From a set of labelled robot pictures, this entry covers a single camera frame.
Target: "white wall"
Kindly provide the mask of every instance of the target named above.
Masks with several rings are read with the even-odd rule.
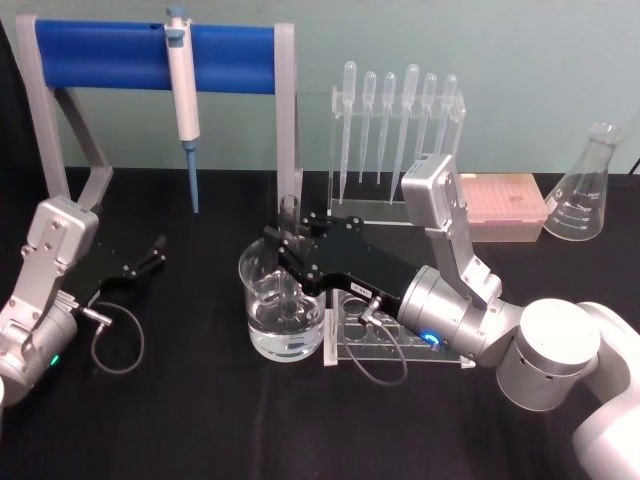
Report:
[[[164,21],[158,0],[0,0],[14,41],[16,12],[48,18]],[[379,78],[409,63],[455,73],[467,119],[459,168],[565,171],[593,122],[625,125],[640,107],[637,0],[185,0],[196,23],[296,24],[302,162],[326,169],[329,91],[342,66]],[[81,92],[116,166],[183,168],[169,92]],[[200,94],[202,168],[274,168],[273,98]],[[640,123],[630,136],[640,136]],[[67,162],[83,164],[68,128]],[[612,171],[640,156],[630,142]]]

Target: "black tablecloth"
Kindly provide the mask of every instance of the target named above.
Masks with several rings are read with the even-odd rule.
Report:
[[[305,176],[306,205],[321,210],[326,174]],[[80,185],[78,172],[72,178]],[[539,176],[547,190],[556,176]],[[139,370],[97,372],[94,329],[80,332],[20,405],[7,408],[0,478],[552,479],[585,478],[571,434],[596,407],[583,386],[561,408],[525,412],[502,395],[495,371],[411,364],[395,389],[369,383],[350,362],[322,353],[275,364],[249,341],[237,275],[242,250],[275,209],[275,176],[200,172],[196,220],[185,172],[116,172],[101,214],[101,241],[127,250],[158,233],[166,268],[134,301],[147,337]],[[40,198],[28,185],[0,196],[0,296],[7,298]],[[611,176],[605,227],[595,240],[480,244],[504,298],[603,303],[640,328],[640,178]],[[422,233],[367,227],[379,246],[433,264]],[[399,365],[376,364],[392,376]]]

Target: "pipette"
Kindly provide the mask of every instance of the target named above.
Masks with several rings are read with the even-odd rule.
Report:
[[[198,102],[196,98],[196,80],[193,69],[193,51],[191,47],[191,20],[185,18],[183,8],[169,7],[167,15],[171,20],[164,27],[171,75],[171,90],[176,107],[178,136],[187,156],[191,204],[197,214],[198,177],[196,171],[196,146],[200,136]]]
[[[415,64],[411,64],[407,67],[407,73],[404,76],[404,87],[402,88],[402,118],[400,120],[400,132],[398,134],[396,160],[393,164],[393,177],[391,179],[391,195],[389,196],[389,203],[393,203],[393,195],[396,193],[398,180],[400,179],[400,168],[402,167],[402,157],[404,156],[404,144],[407,141],[409,117],[411,116],[413,101],[416,98],[419,76],[420,67]]]
[[[347,184],[347,167],[349,166],[349,137],[351,136],[351,112],[356,99],[356,64],[348,61],[344,64],[342,77],[342,106],[344,108],[344,126],[342,128],[342,154],[340,158],[340,203]]]
[[[362,104],[364,112],[362,114],[362,132],[360,134],[360,183],[362,183],[362,172],[364,162],[367,158],[367,142],[369,141],[369,120],[371,120],[371,110],[373,110],[373,99],[376,95],[376,74],[367,72],[364,76],[364,86],[362,87]]]
[[[391,107],[393,106],[393,97],[395,94],[396,74],[389,72],[384,76],[384,84],[382,85],[382,123],[380,125],[380,138],[378,139],[378,184],[380,184],[380,171],[382,170],[384,149],[387,145],[389,117],[391,117]]]
[[[436,96],[436,86],[438,85],[438,77],[433,73],[429,73],[424,79],[424,88],[422,89],[422,118],[418,124],[418,138],[416,139],[416,150],[413,153],[413,159],[417,160],[422,155],[422,147],[424,146],[424,136],[427,133],[427,124],[431,117],[431,107],[433,99]]]
[[[438,133],[436,134],[436,145],[434,153],[442,153],[442,142],[444,141],[444,132],[447,130],[447,121],[449,120],[449,110],[453,105],[453,96],[456,93],[458,79],[455,75],[447,76],[442,89],[442,103],[440,108],[440,123],[438,124]]]

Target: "blue led light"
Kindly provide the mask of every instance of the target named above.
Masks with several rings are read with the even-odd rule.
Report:
[[[440,345],[440,339],[433,332],[429,332],[429,331],[422,332],[420,334],[420,338],[423,339],[425,341],[425,343],[427,343],[428,345],[431,345],[433,347],[436,347],[436,346]]]

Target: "pink tip box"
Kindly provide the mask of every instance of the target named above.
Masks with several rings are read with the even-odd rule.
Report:
[[[535,242],[549,212],[530,173],[462,173],[472,242]]]

